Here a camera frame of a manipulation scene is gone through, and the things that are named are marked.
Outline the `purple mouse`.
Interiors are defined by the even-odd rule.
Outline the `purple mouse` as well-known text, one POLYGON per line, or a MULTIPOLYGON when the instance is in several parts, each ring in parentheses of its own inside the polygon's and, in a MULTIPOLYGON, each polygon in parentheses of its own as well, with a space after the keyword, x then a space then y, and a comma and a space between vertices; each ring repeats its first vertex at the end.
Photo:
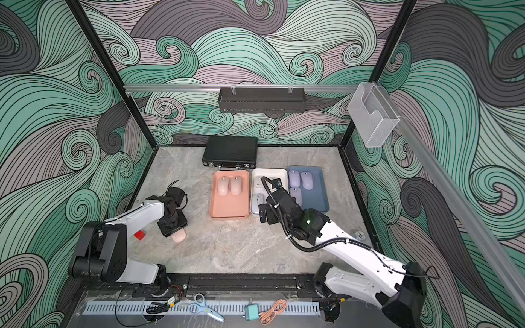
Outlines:
POLYGON ((288 171, 288 183, 290 187, 300 187, 301 186, 301 177, 300 172, 295 169, 288 171))
POLYGON ((289 193, 299 206, 303 205, 302 189, 300 187, 290 187, 289 193))
POLYGON ((305 190, 312 190, 314 189, 314 180, 313 175, 310 172, 301 172, 300 174, 302 187, 305 190))

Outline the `pink mouse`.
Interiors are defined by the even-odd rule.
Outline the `pink mouse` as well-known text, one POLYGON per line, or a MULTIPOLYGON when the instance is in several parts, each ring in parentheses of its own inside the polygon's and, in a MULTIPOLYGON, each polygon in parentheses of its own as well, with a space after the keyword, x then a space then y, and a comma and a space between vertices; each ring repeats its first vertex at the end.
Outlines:
POLYGON ((186 238, 187 238, 187 232, 185 231, 184 228, 181 228, 180 230, 171 234, 171 239, 176 244, 182 243, 186 238))
POLYGON ((230 191, 234 196, 242 194, 243 191, 243 179, 240 176, 234 176, 230 181, 230 191))
POLYGON ((220 177, 217 180, 217 194, 219 196, 225 196, 229 193, 230 179, 228 176, 220 177))

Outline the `white mouse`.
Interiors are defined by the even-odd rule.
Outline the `white mouse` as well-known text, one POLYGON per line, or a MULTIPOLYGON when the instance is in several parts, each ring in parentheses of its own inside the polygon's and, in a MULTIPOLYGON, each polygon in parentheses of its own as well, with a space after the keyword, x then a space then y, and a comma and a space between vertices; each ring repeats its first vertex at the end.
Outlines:
POLYGON ((259 214, 259 206, 265 203, 265 196, 263 194, 253 194, 251 199, 251 213, 253 215, 259 214))
POLYGON ((262 182, 262 177, 261 176, 257 176, 255 179, 254 179, 254 189, 256 191, 262 191, 264 190, 264 186, 263 186, 263 182, 262 182))
POLYGON ((272 186, 275 189, 281 189, 283 188, 283 184, 280 178, 275 178, 272 180, 272 186))

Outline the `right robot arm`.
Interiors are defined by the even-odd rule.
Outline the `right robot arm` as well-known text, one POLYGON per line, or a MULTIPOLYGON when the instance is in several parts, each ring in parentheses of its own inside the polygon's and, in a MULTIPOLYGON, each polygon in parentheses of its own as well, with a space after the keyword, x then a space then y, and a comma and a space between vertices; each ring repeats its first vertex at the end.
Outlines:
POLYGON ((261 182, 270 212, 295 248, 305 253, 328 251, 356 270, 349 273, 322 265, 314 282, 321 296, 354 297, 378 307, 398 327, 422 327, 428 277, 422 266, 393 260, 350 236, 318 210, 303 210, 280 179, 264 176, 261 182))

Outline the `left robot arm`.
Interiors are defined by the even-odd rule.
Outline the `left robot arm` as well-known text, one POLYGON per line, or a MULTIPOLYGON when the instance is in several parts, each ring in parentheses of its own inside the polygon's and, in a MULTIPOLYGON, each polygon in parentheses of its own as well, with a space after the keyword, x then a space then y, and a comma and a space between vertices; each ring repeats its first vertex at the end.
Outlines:
POLYGON ((127 283, 158 286, 163 293, 170 279, 163 265, 140 262, 128 257, 127 244, 147 225, 155 222, 162 236, 182 242, 188 224, 183 209, 188 195, 179 187, 168 187, 163 195, 146 198, 132 209, 105 221, 85 224, 68 268, 75 279, 107 284, 127 283))

